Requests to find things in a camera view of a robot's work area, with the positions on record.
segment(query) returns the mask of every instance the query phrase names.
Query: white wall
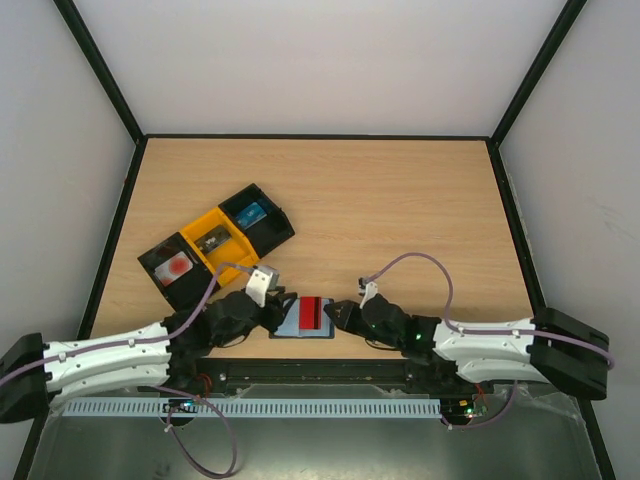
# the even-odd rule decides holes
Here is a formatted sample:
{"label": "white wall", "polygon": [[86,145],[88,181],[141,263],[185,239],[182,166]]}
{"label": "white wall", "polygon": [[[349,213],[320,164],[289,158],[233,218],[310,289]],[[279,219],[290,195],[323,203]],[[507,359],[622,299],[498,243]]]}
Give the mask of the white wall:
{"label": "white wall", "polygon": [[143,131],[490,135],[565,0],[76,0]]}
{"label": "white wall", "polygon": [[502,148],[547,302],[611,337],[594,406],[623,480],[640,468],[639,18],[589,1]]}
{"label": "white wall", "polygon": [[[132,152],[53,2],[2,2],[0,355],[75,335]],[[0,479],[30,423],[0,425]]]}

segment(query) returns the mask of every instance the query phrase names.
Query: black metal frame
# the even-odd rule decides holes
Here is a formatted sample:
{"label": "black metal frame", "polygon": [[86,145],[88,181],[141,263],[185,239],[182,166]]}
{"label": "black metal frame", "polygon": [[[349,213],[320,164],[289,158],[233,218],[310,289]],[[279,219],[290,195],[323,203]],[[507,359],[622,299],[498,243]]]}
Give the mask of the black metal frame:
{"label": "black metal frame", "polygon": [[[142,130],[138,126],[133,113],[129,109],[127,102],[124,99],[118,85],[115,82],[115,79],[111,75],[111,72],[105,63],[98,47],[96,46],[89,30],[87,29],[84,21],[82,20],[77,8],[75,7],[72,0],[53,0],[56,6],[58,7],[60,13],[65,19],[69,29],[71,30],[73,36],[78,42],[80,48],[85,54],[87,61],[90,63],[93,68],[96,76],[100,80],[100,83],[105,89],[105,92],[111,99],[114,108],[116,109],[118,115],[120,116],[123,124],[129,131],[131,138],[136,143],[136,149],[131,161],[131,165],[129,168],[129,174],[127,176],[127,180],[125,182],[122,195],[120,201],[118,203],[118,207],[116,210],[116,214],[111,225],[111,229],[109,231],[109,236],[107,238],[107,242],[105,245],[105,249],[100,261],[100,266],[98,268],[98,273],[95,278],[95,282],[93,288],[91,290],[91,294],[89,297],[89,301],[87,304],[87,308],[80,324],[80,328],[78,331],[78,338],[85,339],[88,338],[93,327],[93,322],[95,320],[95,316],[98,310],[98,306],[100,304],[100,300],[102,297],[102,293],[104,290],[104,286],[109,274],[109,269],[111,267],[111,262],[113,260],[113,255],[115,253],[116,245],[118,243],[118,239],[120,236],[120,232],[122,230],[122,225],[124,223],[124,219],[127,213],[127,209],[129,206],[129,201],[131,199],[131,195],[133,193],[133,189],[135,186],[136,178],[138,171],[140,169],[140,165],[142,163],[144,157],[144,151],[147,145],[147,140],[149,138],[236,138],[236,139],[314,139],[314,140],[476,140],[476,141],[484,141],[487,146],[487,150],[489,152],[489,157],[491,159],[491,164],[493,167],[493,171],[495,174],[496,182],[498,185],[498,189],[500,191],[500,196],[502,199],[502,203],[505,209],[505,214],[507,217],[507,221],[509,224],[509,228],[511,230],[511,235],[513,238],[513,243],[516,249],[516,253],[518,255],[518,260],[520,262],[520,268],[522,270],[522,275],[524,277],[524,282],[527,288],[527,292],[529,294],[529,300],[531,302],[531,306],[533,311],[537,311],[539,308],[545,305],[544,297],[542,294],[542,290],[540,288],[540,284],[538,282],[538,278],[535,272],[535,267],[533,265],[533,261],[531,259],[531,254],[529,251],[529,245],[527,243],[526,236],[524,234],[524,230],[522,228],[522,223],[520,221],[520,217],[518,214],[518,210],[516,208],[516,204],[514,202],[513,194],[511,191],[511,187],[509,185],[509,181],[505,172],[504,163],[500,156],[500,144],[504,141],[507,133],[513,126],[518,114],[524,107],[527,99],[533,92],[535,86],[538,81],[542,77],[544,71],[547,66],[551,62],[554,54],[558,50],[565,36],[569,32],[571,26],[577,19],[580,11],[586,4],[587,0],[568,0],[563,8],[560,16],[555,22],[551,32],[547,36],[544,44],[542,45],[538,55],[536,56],[533,64],[529,68],[525,78],[523,79],[520,87],[518,88],[514,98],[512,99],[509,107],[507,108],[504,116],[500,120],[498,127],[496,128],[494,134],[491,138],[486,136],[413,136],[413,135],[271,135],[271,134],[238,134],[238,135],[220,135],[220,134],[151,134],[144,135]],[[330,365],[330,362],[302,362],[308,364],[309,371],[317,371],[320,369],[325,369],[325,371],[331,371],[333,368]],[[340,361],[340,368],[344,369],[348,368],[349,365],[353,367],[353,374],[357,375],[358,372],[362,371],[363,362],[358,361]],[[390,384],[395,384],[397,382],[401,382],[400,379],[400,370],[404,369],[404,366],[400,366],[398,361],[387,361],[387,362],[374,362],[375,365],[366,364],[366,368],[375,369],[376,372],[380,375],[380,378],[388,378]],[[231,362],[227,365],[230,368],[230,365],[240,369],[252,368],[251,362],[238,360],[236,362]],[[271,365],[264,365],[262,363],[261,368],[271,369],[270,371],[278,371],[278,369],[287,368],[287,362],[282,361],[272,361]],[[598,462],[598,466],[600,468],[600,473],[604,480],[614,480],[615,474],[613,468],[611,466],[611,461],[609,460],[609,456],[607,454],[607,450],[600,434],[600,429],[598,427],[598,423],[595,417],[595,413],[593,411],[593,407],[591,402],[589,401],[579,401],[580,410],[582,412],[583,418],[585,419],[587,430],[589,433],[589,438],[591,440],[591,444],[593,446],[593,450],[596,456],[596,460]],[[18,464],[18,468],[16,470],[14,479],[21,480],[26,479],[29,474],[29,470],[33,463],[33,458],[35,456],[35,452],[38,446],[38,442],[40,439],[40,435],[42,433],[42,429],[44,427],[46,421],[46,417],[37,418],[33,426],[31,428],[31,432],[27,439],[27,443],[23,450],[22,457],[20,459],[20,463]]]}

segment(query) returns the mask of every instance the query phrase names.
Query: light wood surface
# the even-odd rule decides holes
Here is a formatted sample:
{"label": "light wood surface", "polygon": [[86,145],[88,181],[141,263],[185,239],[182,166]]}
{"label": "light wood surface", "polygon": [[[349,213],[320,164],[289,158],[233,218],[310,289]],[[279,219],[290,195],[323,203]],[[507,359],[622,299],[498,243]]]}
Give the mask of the light wood surface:
{"label": "light wood surface", "polygon": [[[151,139],[93,328],[129,331],[172,313],[137,257],[251,182],[287,213],[296,235],[262,263],[300,295],[358,299],[357,279],[422,251],[450,270],[452,316],[503,321],[531,314],[483,142]],[[246,277],[231,288],[240,288]],[[407,259],[378,280],[413,314],[440,315],[446,282]],[[256,329],[212,356],[397,358],[336,332],[333,340],[270,340]]]}

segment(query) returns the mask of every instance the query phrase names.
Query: purple cable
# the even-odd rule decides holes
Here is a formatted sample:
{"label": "purple cable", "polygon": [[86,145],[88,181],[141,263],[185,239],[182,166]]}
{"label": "purple cable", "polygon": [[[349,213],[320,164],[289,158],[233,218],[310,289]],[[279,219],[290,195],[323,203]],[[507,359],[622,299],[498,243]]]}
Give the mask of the purple cable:
{"label": "purple cable", "polygon": [[[253,271],[252,268],[243,267],[242,265],[236,265],[235,263],[230,263],[230,262],[221,263],[220,266],[218,266],[218,269],[216,270],[216,272],[214,273],[213,278],[211,279],[211,282],[209,282],[209,286],[205,290],[204,295],[202,296],[202,299],[200,300],[198,305],[196,305],[196,308],[193,309],[193,312],[191,312],[191,315],[189,315],[187,320],[180,326],[180,328],[176,329],[174,332],[172,332],[169,335],[163,335],[160,337],[153,337],[153,338],[136,339],[135,343],[149,344],[149,343],[163,342],[165,340],[172,340],[176,338],[178,335],[180,335],[182,332],[184,332],[187,328],[189,328],[191,324],[194,322],[194,320],[196,319],[196,317],[198,316],[198,314],[202,311],[205,303],[207,303],[207,300],[213,293],[213,289],[216,285],[216,282],[218,281],[218,277],[222,273],[222,270],[227,267],[232,267],[232,268],[235,268],[236,270],[241,270],[247,273],[251,273]],[[124,347],[126,345],[129,345],[129,340],[114,340],[111,342],[99,343],[96,345],[90,345],[88,347],[82,347],[76,350],[71,350],[70,352],[67,352],[66,356],[67,358],[73,358],[78,355],[82,355],[83,353],[94,352],[96,350],[102,350],[103,348]],[[8,373],[4,377],[0,378],[0,388],[2,388],[3,385],[10,382],[14,378],[22,375],[25,372],[28,372],[31,369],[41,367],[43,365],[46,365],[47,363],[58,362],[58,361],[60,361],[60,359],[56,355],[55,357],[47,357],[47,358],[43,358],[42,360],[36,360],[35,362],[27,363],[26,365],[23,365],[22,367],[17,368],[13,372]]]}
{"label": "purple cable", "polygon": [[[444,305],[444,316],[443,316],[443,320],[444,323],[447,327],[449,327],[449,329],[453,330],[454,332],[460,332],[460,330],[451,322],[450,320],[450,313],[451,313],[451,303],[453,302],[453,279],[451,278],[451,274],[449,273],[449,271],[445,268],[445,266],[435,257],[432,257],[431,255],[427,255],[426,253],[420,253],[420,252],[408,252],[408,253],[404,253],[402,255],[400,255],[398,258],[392,260],[391,262],[389,262],[389,264],[387,266],[385,266],[382,270],[380,270],[377,273],[374,273],[373,275],[371,275],[370,277],[365,277],[363,280],[365,283],[368,282],[373,282],[374,280],[376,280],[377,278],[380,278],[383,274],[385,274],[387,272],[387,270],[389,270],[391,267],[393,267],[396,263],[398,263],[399,261],[407,258],[407,257],[422,257],[422,258],[426,258],[427,260],[433,262],[439,269],[440,271],[444,274],[444,277],[447,280],[447,284],[449,286],[449,295],[447,296],[447,302]],[[480,330],[480,329],[464,329],[464,334],[465,335],[508,335],[511,336],[513,335],[513,330],[508,330],[508,329],[496,329],[496,330]],[[551,333],[551,332],[545,332],[545,331],[541,331],[541,330],[518,330],[518,334],[519,335],[533,335],[536,337],[543,337],[543,338],[548,338],[550,340],[556,340],[559,342],[564,342],[564,343],[569,343],[571,345],[576,345],[578,347],[582,347],[582,348],[586,348],[587,350],[591,350],[592,352],[597,353],[598,355],[603,356],[606,360],[607,360],[607,364],[609,366],[609,370],[611,370],[614,366],[615,366],[615,360],[613,358],[613,355],[611,355],[609,352],[607,352],[606,350],[600,348],[600,347],[596,347],[595,345],[591,345],[588,342],[584,342],[582,340],[577,340],[575,338],[571,338],[571,337],[567,337],[566,335],[558,335],[557,333]]]}
{"label": "purple cable", "polygon": [[212,404],[211,402],[209,402],[205,398],[201,398],[201,397],[198,397],[196,395],[192,395],[190,393],[183,392],[181,390],[174,390],[173,388],[167,388],[167,387],[154,387],[154,388],[156,390],[161,391],[161,392],[171,393],[171,394],[174,394],[174,395],[179,395],[181,397],[190,398],[191,400],[194,400],[197,403],[202,403],[202,404],[206,405],[207,407],[209,407],[211,410],[213,410],[215,412],[215,414],[220,417],[220,420],[222,420],[222,423],[224,424],[224,427],[227,429],[227,433],[229,434],[229,438],[231,438],[231,456],[232,456],[231,465],[229,465],[229,468],[224,473],[212,472],[211,470],[203,467],[187,451],[186,447],[182,443],[182,440],[180,440],[180,437],[178,437],[178,434],[176,433],[175,428],[171,424],[171,415],[177,410],[178,407],[174,407],[171,410],[169,410],[169,413],[167,414],[167,429],[168,430],[166,430],[166,431],[170,432],[171,435],[173,436],[173,438],[176,440],[176,442],[178,442],[178,445],[180,446],[180,451],[182,452],[182,454],[186,458],[187,462],[189,462],[189,464],[198,473],[200,473],[201,475],[204,475],[207,478],[215,478],[215,479],[229,478],[232,475],[235,475],[237,472],[234,472],[233,469],[236,468],[236,462],[238,460],[238,440],[236,438],[235,432],[231,428],[231,424],[229,423],[229,419],[223,415],[223,413],[220,411],[220,409],[218,409],[218,407],[216,407],[214,404]]}
{"label": "purple cable", "polygon": [[447,419],[444,418],[444,416],[440,420],[442,420],[442,423],[444,423],[447,426],[447,428],[450,430],[469,430],[471,428],[486,427],[487,425],[491,425],[492,423],[497,422],[507,414],[507,412],[511,409],[511,407],[515,403],[517,395],[518,395],[518,382],[513,382],[513,387],[511,388],[511,395],[509,395],[509,400],[507,401],[505,406],[502,407],[502,410],[500,410],[500,412],[497,415],[490,418],[486,422],[477,423],[475,425],[451,425],[447,421]]}

